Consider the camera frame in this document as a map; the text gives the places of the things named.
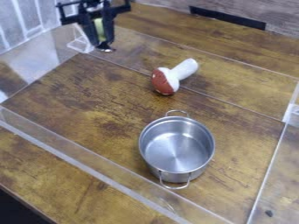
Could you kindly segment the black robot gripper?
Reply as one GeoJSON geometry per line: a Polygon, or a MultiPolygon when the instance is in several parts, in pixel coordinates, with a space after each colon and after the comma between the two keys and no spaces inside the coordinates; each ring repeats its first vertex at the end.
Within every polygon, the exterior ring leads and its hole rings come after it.
{"type": "Polygon", "coordinates": [[[131,11],[130,0],[123,0],[121,5],[113,6],[110,0],[77,0],[75,2],[58,3],[55,7],[61,13],[61,23],[63,25],[78,23],[89,37],[89,41],[94,46],[99,45],[99,35],[94,19],[103,18],[103,28],[107,42],[115,41],[115,17],[118,14],[131,11]],[[67,16],[65,8],[78,5],[78,13],[67,16]]]}

